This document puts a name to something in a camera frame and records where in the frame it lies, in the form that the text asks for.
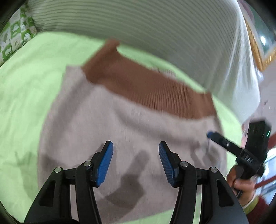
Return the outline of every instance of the wall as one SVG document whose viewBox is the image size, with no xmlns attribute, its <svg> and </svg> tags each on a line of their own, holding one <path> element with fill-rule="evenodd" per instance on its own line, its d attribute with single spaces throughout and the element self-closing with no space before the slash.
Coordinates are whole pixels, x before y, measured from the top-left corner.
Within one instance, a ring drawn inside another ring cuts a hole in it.
<svg viewBox="0 0 276 224">
<path fill-rule="evenodd" d="M 258 114 L 267 118 L 274 133 L 276 132 L 276 60 L 263 71 L 263 75 L 264 81 L 260 84 L 261 104 Z"/>
</svg>

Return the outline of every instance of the human hand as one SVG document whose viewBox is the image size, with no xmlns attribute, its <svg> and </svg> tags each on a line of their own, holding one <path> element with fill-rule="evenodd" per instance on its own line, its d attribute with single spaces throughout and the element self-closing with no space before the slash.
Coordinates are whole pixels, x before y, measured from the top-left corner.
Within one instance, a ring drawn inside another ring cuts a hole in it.
<svg viewBox="0 0 276 224">
<path fill-rule="evenodd" d="M 233 166 L 226 176 L 226 181 L 231 188 L 242 190 L 243 194 L 239 198 L 241 206 L 248 204 L 255 195 L 255 183 L 252 180 L 236 179 L 236 166 Z"/>
</svg>

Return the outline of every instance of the striped fabric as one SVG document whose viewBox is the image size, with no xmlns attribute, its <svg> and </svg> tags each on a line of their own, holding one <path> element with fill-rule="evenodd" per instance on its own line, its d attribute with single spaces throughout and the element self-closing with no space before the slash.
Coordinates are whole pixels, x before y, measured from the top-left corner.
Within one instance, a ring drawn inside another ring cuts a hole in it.
<svg viewBox="0 0 276 224">
<path fill-rule="evenodd" d="M 236 0 L 29 0 L 39 31 L 68 31 L 163 58 L 245 121 L 260 101 L 249 38 Z"/>
</svg>

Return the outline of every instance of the brown ribbed collar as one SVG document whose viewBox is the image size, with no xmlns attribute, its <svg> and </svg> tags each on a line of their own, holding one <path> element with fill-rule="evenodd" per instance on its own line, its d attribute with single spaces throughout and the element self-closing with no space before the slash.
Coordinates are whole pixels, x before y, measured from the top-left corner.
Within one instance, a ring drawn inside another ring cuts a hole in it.
<svg viewBox="0 0 276 224">
<path fill-rule="evenodd" d="M 199 119 L 216 114 L 210 93 L 199 94 L 123 57 L 117 51 L 118 45 L 116 40 L 107 41 L 83 65 L 87 80 L 128 100 L 181 118 Z"/>
</svg>

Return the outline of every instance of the black handheld device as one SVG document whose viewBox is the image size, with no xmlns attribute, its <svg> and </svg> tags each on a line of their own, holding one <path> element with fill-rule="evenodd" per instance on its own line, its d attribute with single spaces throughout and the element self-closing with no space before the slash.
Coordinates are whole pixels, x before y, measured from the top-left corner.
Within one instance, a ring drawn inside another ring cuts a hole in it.
<svg viewBox="0 0 276 224">
<path fill-rule="evenodd" d="M 263 164 L 267 157 L 270 132 L 271 126 L 267 121 L 250 122 L 248 138 L 244 149 L 230 142 L 217 132 L 209 132 L 207 137 L 237 157 L 237 178 L 247 180 L 254 175 L 261 177 L 264 174 Z M 238 190 L 237 198 L 240 198 L 241 195 L 242 191 Z"/>
</svg>

